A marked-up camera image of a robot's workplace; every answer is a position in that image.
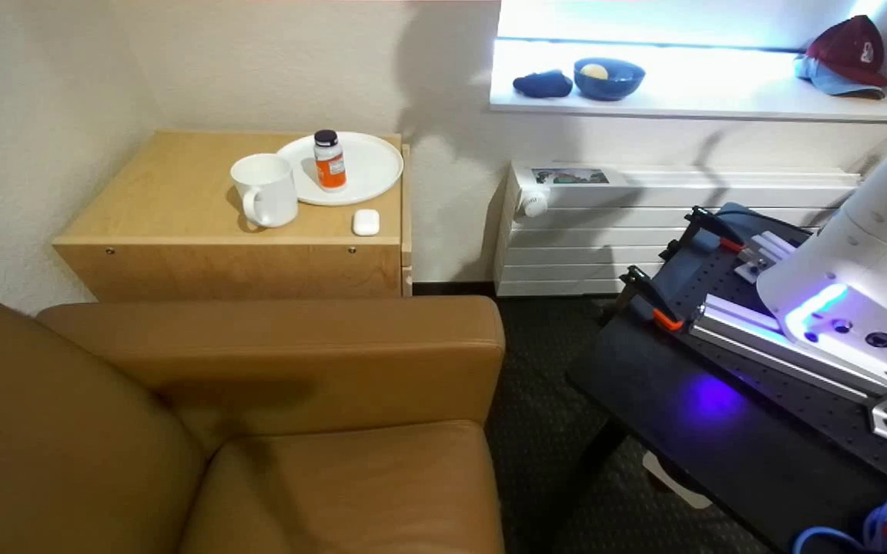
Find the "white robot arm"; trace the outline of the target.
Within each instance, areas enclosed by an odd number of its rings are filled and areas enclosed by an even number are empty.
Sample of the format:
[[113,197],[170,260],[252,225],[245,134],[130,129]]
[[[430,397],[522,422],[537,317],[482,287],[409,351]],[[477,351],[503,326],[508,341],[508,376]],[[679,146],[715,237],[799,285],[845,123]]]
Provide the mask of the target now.
[[887,385],[887,158],[758,296],[789,339]]

